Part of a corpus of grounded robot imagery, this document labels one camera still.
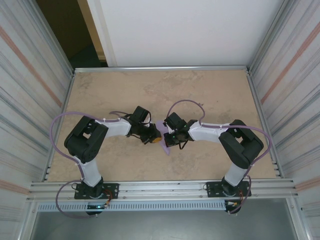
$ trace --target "vent grille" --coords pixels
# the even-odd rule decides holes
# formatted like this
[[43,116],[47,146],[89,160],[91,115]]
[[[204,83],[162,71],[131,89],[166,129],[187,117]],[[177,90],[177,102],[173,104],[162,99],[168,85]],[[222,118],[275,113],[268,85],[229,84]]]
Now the vent grille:
[[[59,207],[65,212],[94,212],[96,209],[87,209],[87,202],[61,203]],[[117,211],[176,211],[176,210],[226,210],[224,200],[186,200],[186,201],[114,201],[110,202],[107,212]],[[38,212],[57,212],[54,202],[41,203]]]

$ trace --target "floor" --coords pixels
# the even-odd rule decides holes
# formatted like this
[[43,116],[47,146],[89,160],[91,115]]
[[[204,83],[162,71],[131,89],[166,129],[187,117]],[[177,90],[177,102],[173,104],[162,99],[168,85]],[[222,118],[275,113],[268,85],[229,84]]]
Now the floor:
[[[99,118],[114,118],[110,111],[132,113],[140,105],[152,113],[153,122],[164,120],[170,106],[181,99],[201,103],[204,123],[230,123],[235,119],[261,128],[250,87],[243,70],[225,71],[141,71],[77,73],[67,111],[79,111]],[[201,110],[192,103],[174,108],[187,122],[199,119]],[[64,118],[57,146],[81,117]],[[261,134],[257,134],[267,144]],[[143,145],[134,137],[105,139],[97,164],[105,181],[166,181],[221,179],[231,161],[218,143],[189,142],[183,150],[172,147],[167,156],[159,144]],[[275,178],[269,155],[255,164],[252,178]],[[71,181],[80,173],[73,162],[54,155],[48,180]]]
[[32,240],[297,240],[285,199],[251,199],[238,216],[221,210],[103,212],[70,219],[37,215]]

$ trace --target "white wall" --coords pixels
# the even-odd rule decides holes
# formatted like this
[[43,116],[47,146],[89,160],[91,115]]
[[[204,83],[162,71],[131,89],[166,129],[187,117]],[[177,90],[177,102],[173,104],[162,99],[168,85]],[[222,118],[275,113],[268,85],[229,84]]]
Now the white wall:
[[283,0],[88,0],[110,67],[247,65]]

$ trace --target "dark doorway opening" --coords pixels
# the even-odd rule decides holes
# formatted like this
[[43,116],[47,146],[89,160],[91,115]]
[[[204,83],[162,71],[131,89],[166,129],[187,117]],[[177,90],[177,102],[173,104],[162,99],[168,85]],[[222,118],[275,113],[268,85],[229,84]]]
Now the dark doorway opening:
[[107,67],[99,61],[77,0],[36,0],[72,67]]

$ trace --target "purple cloth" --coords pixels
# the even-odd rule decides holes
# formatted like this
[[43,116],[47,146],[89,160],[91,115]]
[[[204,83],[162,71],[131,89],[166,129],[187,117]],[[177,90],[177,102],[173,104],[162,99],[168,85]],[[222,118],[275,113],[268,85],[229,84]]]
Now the purple cloth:
[[168,132],[168,128],[164,126],[163,121],[156,121],[155,126],[156,126],[156,129],[158,129],[159,132],[161,133],[162,139],[160,141],[160,145],[163,148],[164,152],[169,156],[170,155],[170,148],[168,148],[166,146],[165,137],[164,137],[164,134]]

